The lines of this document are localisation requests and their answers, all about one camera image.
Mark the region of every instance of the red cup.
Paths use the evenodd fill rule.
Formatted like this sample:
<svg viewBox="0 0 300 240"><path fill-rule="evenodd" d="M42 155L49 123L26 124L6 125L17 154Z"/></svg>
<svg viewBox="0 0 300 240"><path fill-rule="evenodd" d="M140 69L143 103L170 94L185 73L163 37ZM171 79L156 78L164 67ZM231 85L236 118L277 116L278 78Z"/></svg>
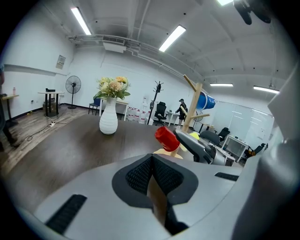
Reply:
<svg viewBox="0 0 300 240"><path fill-rule="evenodd" d="M156 133L155 138L163 145L164 149L168 152L176 150L180 142L177 140L175 134L171 132L167 127L160 127Z"/></svg>

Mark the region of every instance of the standing fan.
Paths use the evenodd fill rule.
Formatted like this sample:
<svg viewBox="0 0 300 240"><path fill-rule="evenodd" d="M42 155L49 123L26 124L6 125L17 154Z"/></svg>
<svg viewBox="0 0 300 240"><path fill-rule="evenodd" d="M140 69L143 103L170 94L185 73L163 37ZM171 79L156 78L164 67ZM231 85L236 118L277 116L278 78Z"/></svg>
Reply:
<svg viewBox="0 0 300 240"><path fill-rule="evenodd" d="M195 112L194 112L194 116L196 116L196 115L202 115L202 114L203 114L203 112L200 111L200 110L195 110ZM194 120L194 125L193 125L193 127L189 127L189 128L192 129L193 131L195 131L194 126L195 126L196 122L200 122L202 119L203 119L203 117L201 117L201 118L194 118L193 119Z"/></svg>
<svg viewBox="0 0 300 240"><path fill-rule="evenodd" d="M74 93L77 93L79 91L79 89L81 88L81 81L79 79L79 77L77 76L70 76L67 81L66 81L66 89L69 93L72 93L72 104L70 107L70 109L74 109L76 108L75 106L73 106L73 95Z"/></svg>

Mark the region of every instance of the white ceiling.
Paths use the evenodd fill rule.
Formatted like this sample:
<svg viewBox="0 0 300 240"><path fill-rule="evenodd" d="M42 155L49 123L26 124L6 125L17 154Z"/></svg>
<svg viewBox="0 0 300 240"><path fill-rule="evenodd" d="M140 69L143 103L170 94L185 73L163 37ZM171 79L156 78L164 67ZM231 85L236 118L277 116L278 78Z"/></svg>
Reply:
<svg viewBox="0 0 300 240"><path fill-rule="evenodd" d="M215 90L208 83L216 81L233 83L241 90L252 89L253 85L268 87L272 80L274 87L280 89L298 59L276 19L266 24L251 13L252 25L246 25L232 3L221 6L217 0L43 1L42 8L47 8L45 13L51 21L66 36L77 36L75 43L80 46L101 45L101 41L95 41L101 36L84 36L72 7L79 7L92 34L139 41L142 44L136 54L187 74L194 82L205 80L209 92ZM165 53L159 52L167 33L179 24L186 32Z"/></svg>

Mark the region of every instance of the white vase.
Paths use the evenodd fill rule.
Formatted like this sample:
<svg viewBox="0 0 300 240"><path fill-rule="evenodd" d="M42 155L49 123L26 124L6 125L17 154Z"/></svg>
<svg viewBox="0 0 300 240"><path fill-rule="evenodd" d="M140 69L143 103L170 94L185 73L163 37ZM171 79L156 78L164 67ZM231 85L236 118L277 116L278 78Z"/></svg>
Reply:
<svg viewBox="0 0 300 240"><path fill-rule="evenodd" d="M116 113L116 98L108 97L106 107L101 115L99 127L104 134L110 135L117 131L118 118Z"/></svg>

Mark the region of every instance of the fluorescent light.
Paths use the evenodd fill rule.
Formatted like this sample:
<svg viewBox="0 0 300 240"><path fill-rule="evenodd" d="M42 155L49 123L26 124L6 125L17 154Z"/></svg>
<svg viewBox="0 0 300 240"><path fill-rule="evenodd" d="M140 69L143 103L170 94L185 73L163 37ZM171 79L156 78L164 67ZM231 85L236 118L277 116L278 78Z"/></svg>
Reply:
<svg viewBox="0 0 300 240"><path fill-rule="evenodd" d="M270 89L270 88L263 88L263 87L257 87L257 86L253 86L253 88L255 90L260 90L260 91L265 91L265 92L272 92L272 93L279 93L278 90L274 90L274 89Z"/></svg>
<svg viewBox="0 0 300 240"><path fill-rule="evenodd" d="M79 9L77 7L71 8L75 18L79 22L80 26L82 27L83 31L85 32L86 35L91 35L90 30L88 29L88 26L86 25L81 13L79 12Z"/></svg>
<svg viewBox="0 0 300 240"><path fill-rule="evenodd" d="M161 47L160 47L160 51L162 51L162 52L164 52L165 50L167 50L167 48L173 43L173 42L175 42L175 40L177 39L177 38L179 38L180 37L180 35L182 34L182 33L184 33L186 31L186 29L184 28L184 27L182 27L182 26L178 26L175 30L174 30L174 32L172 32L171 33L171 35L167 38L167 40L161 45Z"/></svg>
<svg viewBox="0 0 300 240"><path fill-rule="evenodd" d="M217 0L222 6L224 6L227 3L233 2L233 0Z"/></svg>
<svg viewBox="0 0 300 240"><path fill-rule="evenodd" d="M255 110L255 109L253 109L253 111L255 111L255 112L257 112L257 113L261 113L261 114L263 114L263 115L267 115L266 113L261 112L261 111L258 111L258 110Z"/></svg>
<svg viewBox="0 0 300 240"><path fill-rule="evenodd" d="M211 83L212 87L233 87L232 83Z"/></svg>
<svg viewBox="0 0 300 240"><path fill-rule="evenodd" d="M251 117L251 118L253 118L253 117ZM259 120L259 119L257 119L257 118L253 118L253 119L255 119L255 120L257 120L257 121L260 121L260 122L261 122L261 120Z"/></svg>

